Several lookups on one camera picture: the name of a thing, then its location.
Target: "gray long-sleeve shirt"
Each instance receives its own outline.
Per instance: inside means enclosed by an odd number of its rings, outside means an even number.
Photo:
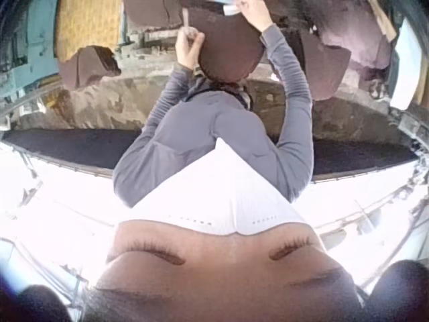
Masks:
[[[313,171],[312,98],[300,64],[278,27],[272,25],[261,39],[286,92],[288,109],[278,144],[269,140],[260,118],[226,92],[201,93],[181,102],[190,89],[192,71],[177,66],[141,135],[114,170],[115,194],[128,207],[213,150],[217,138],[224,139],[287,200],[299,197]]]

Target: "woman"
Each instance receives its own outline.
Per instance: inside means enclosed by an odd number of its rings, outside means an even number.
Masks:
[[[189,48],[182,30],[179,66],[115,169],[115,192],[133,209],[87,296],[87,321],[350,321],[360,309],[351,277],[288,202],[312,175],[304,74],[263,0],[237,5],[285,84],[279,144],[228,93],[236,87],[189,98],[204,35]]]
[[[215,150],[219,139],[290,202],[310,182],[312,99],[304,73],[265,3],[243,0],[237,5],[261,32],[267,56],[284,84],[288,111],[278,144],[275,146],[267,137],[258,116],[247,110],[246,95],[238,85],[216,85],[205,78],[192,78],[204,35],[196,32],[190,49],[181,30],[176,44],[178,65],[141,135],[114,171],[115,193],[127,206],[134,207],[165,180]]]

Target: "yellow wall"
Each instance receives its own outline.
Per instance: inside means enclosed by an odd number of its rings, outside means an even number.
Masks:
[[[55,49],[59,60],[79,48],[98,45],[115,49],[119,42],[121,0],[59,0]]]

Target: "sleeve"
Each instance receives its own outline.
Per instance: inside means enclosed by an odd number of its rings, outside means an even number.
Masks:
[[[138,140],[148,143],[153,138],[156,128],[167,112],[188,94],[191,78],[192,70],[180,64],[175,66],[166,87],[149,114]]]
[[[261,39],[286,93],[287,110],[277,144],[278,167],[280,190],[292,202],[313,173],[312,97],[300,63],[278,26],[273,24],[265,30]]]
[[[122,200],[127,200],[130,178],[134,175],[141,151],[155,135],[158,125],[167,112],[183,99],[189,91],[192,70],[177,64],[165,89],[152,109],[140,136],[130,145],[113,171],[113,188]]]

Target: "eyelash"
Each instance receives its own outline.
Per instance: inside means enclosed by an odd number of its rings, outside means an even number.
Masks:
[[[153,254],[159,258],[162,258],[173,265],[179,266],[179,265],[185,264],[185,260],[173,254],[171,250],[159,245],[155,245],[152,242],[145,241],[142,244],[139,242],[130,244],[128,247],[124,249],[123,254],[128,252],[146,252],[146,253]]]
[[[281,260],[282,258],[286,257],[287,255],[290,255],[291,253],[295,252],[301,247],[304,246],[311,246],[312,243],[310,241],[310,238],[304,238],[304,239],[294,239],[291,242],[288,242],[284,244],[282,247],[280,247],[277,251],[275,251],[272,255],[269,255],[269,258],[272,260]]]

